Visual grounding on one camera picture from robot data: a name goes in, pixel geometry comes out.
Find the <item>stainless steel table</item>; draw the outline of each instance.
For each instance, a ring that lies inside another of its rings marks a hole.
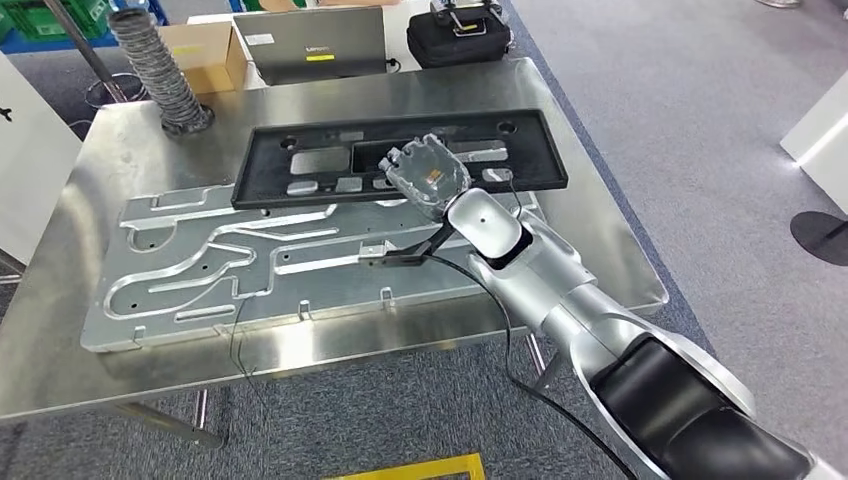
[[[109,233],[130,197],[234,181],[251,129],[397,115],[541,109],[570,176],[538,193],[551,225],[581,252],[600,285],[625,306],[651,312],[668,294],[547,85],[528,59],[330,80],[202,99],[215,125],[171,140],[156,105],[101,110],[44,237],[0,326],[0,420],[119,406],[207,445],[218,439],[138,402],[242,377],[228,337],[93,354],[79,345]],[[248,333],[242,358],[255,376],[280,377],[346,360],[418,348],[454,348],[502,333],[484,295],[381,314]],[[205,404],[201,393],[198,407]],[[198,408],[198,423],[203,409]]]

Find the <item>laptop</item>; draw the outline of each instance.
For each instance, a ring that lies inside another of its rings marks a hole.
[[[234,17],[268,85],[386,73],[381,7]]]

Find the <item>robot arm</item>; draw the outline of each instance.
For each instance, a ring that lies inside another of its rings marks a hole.
[[[759,427],[751,392],[709,354],[604,294],[580,254],[538,217],[516,218],[469,189],[465,167],[435,136],[392,150],[380,166],[422,213],[475,248],[469,270],[510,317],[554,341],[597,409],[595,424],[639,476],[842,478]]]

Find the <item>black bag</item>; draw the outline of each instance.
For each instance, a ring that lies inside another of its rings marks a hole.
[[[409,19],[406,42],[421,68],[500,60],[512,41],[509,27],[485,7],[456,9],[467,29],[444,16],[423,13]]]

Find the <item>machined aluminum plate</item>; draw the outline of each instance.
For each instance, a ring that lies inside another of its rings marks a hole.
[[[233,186],[130,199],[109,243],[81,344],[132,350],[481,290],[443,265],[360,265],[363,243],[399,248],[438,228],[406,201],[233,210]],[[512,194],[498,200],[516,206]],[[537,209],[521,193],[523,208]],[[461,265],[459,236],[438,254]]]

